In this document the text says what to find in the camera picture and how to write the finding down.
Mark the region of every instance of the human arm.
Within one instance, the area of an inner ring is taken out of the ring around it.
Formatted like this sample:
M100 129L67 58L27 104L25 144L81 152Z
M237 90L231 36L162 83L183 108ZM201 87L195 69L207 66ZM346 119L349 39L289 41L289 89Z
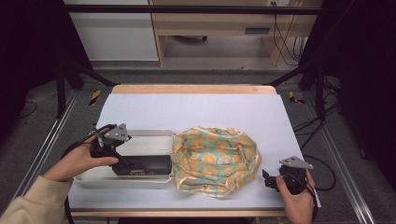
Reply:
M0 217L0 223L62 223L64 200L72 178L93 167L111 165L117 158L92 158L91 142L76 147L64 158L39 176L24 196L18 197Z
M308 181L308 188L314 188L315 182L308 170L305 171ZM305 189L298 195L289 192L285 181L279 176L276 177L276 184L285 203L285 212L290 223L307 224L312 223L312 214L314 212L314 199L310 192Z

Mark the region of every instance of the white tabletop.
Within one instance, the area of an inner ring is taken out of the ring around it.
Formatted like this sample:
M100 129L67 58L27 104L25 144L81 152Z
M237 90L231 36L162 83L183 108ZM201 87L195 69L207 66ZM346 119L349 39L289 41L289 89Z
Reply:
M262 169L278 175L279 161L302 158L279 95L266 94L110 94L97 127L126 123L131 130L173 130L197 125L246 132L262 154L256 179L223 199L177 191L170 181L158 186L87 188L74 183L72 210L262 210L283 208L280 194L264 185Z

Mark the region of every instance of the human hand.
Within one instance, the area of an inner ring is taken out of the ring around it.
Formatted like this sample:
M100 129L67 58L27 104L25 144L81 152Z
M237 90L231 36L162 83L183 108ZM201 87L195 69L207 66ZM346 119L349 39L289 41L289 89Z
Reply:
M96 138L93 136L85 141L83 144L71 150L60 161L53 165L43 177L66 182L70 178L79 175L93 167L112 165L119 162L119 159L114 157L93 158L91 156L92 141Z
M307 185L309 188L315 188L315 182L308 170L305 170ZM285 203L285 212L290 223L306 224L312 222L312 214L314 212L314 200L307 189L298 195L290 193L285 181L278 175L276 184Z

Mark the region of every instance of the wooden table edge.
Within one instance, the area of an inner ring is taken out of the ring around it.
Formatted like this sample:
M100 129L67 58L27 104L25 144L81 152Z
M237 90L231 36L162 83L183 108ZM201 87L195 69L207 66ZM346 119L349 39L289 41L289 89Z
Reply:
M272 86L259 85L117 85L112 94L197 93L197 94L276 94Z

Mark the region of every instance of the white cabinet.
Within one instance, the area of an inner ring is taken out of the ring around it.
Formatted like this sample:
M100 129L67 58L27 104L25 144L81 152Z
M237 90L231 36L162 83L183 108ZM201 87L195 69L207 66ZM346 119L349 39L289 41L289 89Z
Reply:
M68 5L148 5L147 0L64 0ZM149 13L70 13L91 61L158 61Z

